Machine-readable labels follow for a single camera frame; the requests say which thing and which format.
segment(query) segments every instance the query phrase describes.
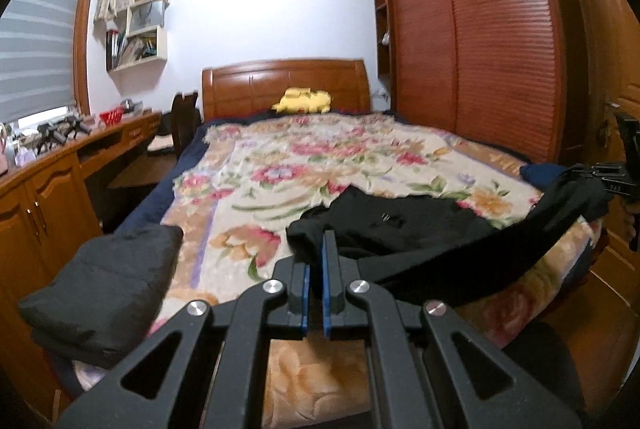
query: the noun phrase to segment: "silver bolt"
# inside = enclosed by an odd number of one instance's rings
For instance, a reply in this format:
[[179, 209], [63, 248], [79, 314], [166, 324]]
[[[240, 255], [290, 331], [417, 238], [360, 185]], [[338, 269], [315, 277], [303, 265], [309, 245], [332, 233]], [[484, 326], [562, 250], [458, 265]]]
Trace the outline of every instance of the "silver bolt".
[[187, 313], [194, 317], [199, 317], [206, 311], [207, 303], [205, 301], [191, 301], [187, 305]]
[[424, 310], [434, 317], [442, 317], [447, 313], [447, 305], [442, 301], [429, 301], [425, 304]]
[[371, 286], [363, 279], [356, 279], [356, 281], [351, 281], [349, 285], [349, 290], [351, 290], [354, 294], [364, 294], [369, 291]]
[[262, 289], [268, 294], [276, 294], [284, 288], [284, 285], [277, 279], [269, 279], [262, 285]]

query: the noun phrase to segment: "hand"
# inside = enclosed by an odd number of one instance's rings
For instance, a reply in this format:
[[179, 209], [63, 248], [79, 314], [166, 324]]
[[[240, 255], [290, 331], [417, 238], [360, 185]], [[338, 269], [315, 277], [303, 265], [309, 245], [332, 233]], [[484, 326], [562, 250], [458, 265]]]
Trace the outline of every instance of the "hand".
[[640, 202], [623, 203], [622, 211], [625, 215], [625, 237], [627, 241], [631, 241], [636, 237], [636, 229], [634, 229], [635, 215], [640, 214]]

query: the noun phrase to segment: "striped roller blind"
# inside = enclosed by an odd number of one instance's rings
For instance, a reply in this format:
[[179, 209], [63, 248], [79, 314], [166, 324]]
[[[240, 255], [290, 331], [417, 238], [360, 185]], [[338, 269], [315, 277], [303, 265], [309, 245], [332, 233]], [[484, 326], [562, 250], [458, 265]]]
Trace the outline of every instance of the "striped roller blind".
[[0, 17], [0, 122], [74, 101], [78, 0], [11, 0]]

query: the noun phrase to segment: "wooden window frame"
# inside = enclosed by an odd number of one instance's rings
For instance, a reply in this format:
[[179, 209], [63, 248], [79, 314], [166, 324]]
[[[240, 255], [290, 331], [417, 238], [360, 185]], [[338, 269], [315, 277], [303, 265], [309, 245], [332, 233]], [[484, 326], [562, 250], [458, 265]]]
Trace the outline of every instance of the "wooden window frame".
[[76, 105], [82, 114], [90, 114], [89, 89], [86, 72], [86, 36], [89, 25], [91, 0], [78, 0], [74, 23], [74, 95]]

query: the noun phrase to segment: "beige floral fabric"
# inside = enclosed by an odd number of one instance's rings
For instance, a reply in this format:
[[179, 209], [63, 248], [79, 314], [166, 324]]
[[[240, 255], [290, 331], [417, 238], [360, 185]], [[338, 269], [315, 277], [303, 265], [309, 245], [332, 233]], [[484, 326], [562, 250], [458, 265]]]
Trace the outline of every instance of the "beige floral fabric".
[[[276, 261], [291, 254], [287, 225], [308, 208], [329, 204], [349, 184], [386, 197], [453, 198], [499, 229], [522, 219], [540, 198], [520, 180], [522, 163], [515, 158], [383, 115], [214, 126], [205, 141], [203, 159], [175, 181], [175, 200], [163, 219], [182, 227], [184, 242], [152, 331], [190, 300], [234, 300], [268, 279]], [[505, 346], [554, 299], [596, 234], [576, 222], [521, 279], [458, 312]], [[82, 364], [76, 371], [85, 387], [100, 376]], [[303, 341], [271, 343], [263, 427], [298, 427], [368, 408], [362, 342], [328, 342], [311, 330]]]

